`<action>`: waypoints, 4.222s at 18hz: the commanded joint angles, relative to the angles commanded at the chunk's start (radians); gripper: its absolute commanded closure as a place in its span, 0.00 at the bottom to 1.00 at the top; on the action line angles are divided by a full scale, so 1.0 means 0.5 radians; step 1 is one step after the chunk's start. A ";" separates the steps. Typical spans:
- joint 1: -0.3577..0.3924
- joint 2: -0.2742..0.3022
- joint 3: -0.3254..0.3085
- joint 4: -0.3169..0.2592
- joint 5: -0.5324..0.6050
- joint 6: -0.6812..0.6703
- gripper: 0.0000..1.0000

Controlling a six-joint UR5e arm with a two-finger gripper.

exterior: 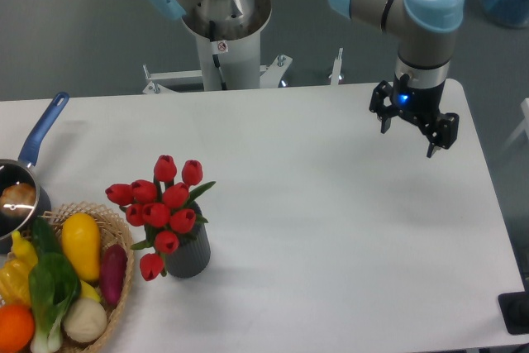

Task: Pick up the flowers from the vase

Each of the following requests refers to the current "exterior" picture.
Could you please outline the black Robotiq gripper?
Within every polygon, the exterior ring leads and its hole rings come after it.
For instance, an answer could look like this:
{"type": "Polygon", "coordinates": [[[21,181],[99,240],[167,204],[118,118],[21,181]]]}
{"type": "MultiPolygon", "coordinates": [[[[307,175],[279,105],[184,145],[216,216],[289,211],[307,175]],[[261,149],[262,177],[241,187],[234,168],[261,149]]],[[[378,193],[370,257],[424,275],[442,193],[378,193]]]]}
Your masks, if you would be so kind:
{"type": "Polygon", "coordinates": [[[455,143],[460,116],[454,112],[441,113],[439,105],[444,83],[430,88],[413,88],[408,85],[405,74],[393,80],[393,86],[381,81],[373,90],[369,110],[375,113],[381,123],[380,132],[385,134],[391,121],[397,115],[416,123],[428,139],[427,158],[439,149],[448,150],[455,143]]]}

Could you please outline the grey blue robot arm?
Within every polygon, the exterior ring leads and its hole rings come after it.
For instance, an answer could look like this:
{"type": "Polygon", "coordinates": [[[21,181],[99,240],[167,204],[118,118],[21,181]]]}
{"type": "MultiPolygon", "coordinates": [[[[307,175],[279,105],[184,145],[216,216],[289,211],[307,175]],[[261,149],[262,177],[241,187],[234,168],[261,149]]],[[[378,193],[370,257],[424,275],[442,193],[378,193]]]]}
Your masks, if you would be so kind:
{"type": "MultiPolygon", "coordinates": [[[[369,110],[387,131],[399,117],[427,138],[430,153],[450,148],[459,118],[439,105],[465,0],[327,0],[331,9],[399,40],[392,82],[374,89],[369,110]]],[[[208,91],[258,88],[260,33],[270,0],[149,0],[165,18],[195,35],[208,91]]]]}

